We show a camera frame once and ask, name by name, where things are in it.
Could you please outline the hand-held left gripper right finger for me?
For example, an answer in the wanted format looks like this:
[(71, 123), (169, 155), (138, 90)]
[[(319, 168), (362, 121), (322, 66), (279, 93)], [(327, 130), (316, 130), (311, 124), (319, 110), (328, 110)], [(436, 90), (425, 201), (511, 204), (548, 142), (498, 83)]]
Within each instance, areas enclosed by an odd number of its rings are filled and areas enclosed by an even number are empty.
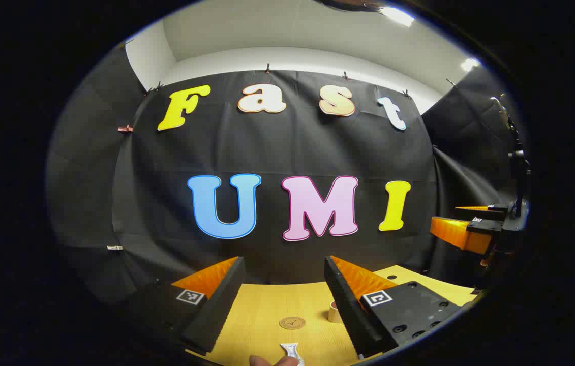
[(396, 284), (334, 256), (324, 260), (324, 278), (359, 356), (408, 345), (460, 309), (417, 281)]

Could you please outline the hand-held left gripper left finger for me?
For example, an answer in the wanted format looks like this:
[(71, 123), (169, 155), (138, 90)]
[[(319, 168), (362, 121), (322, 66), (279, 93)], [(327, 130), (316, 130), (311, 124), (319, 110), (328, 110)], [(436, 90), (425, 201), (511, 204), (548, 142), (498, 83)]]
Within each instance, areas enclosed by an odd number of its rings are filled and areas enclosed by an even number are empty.
[(176, 281), (155, 280), (127, 298), (127, 319), (164, 348), (212, 352), (246, 278), (232, 257)]

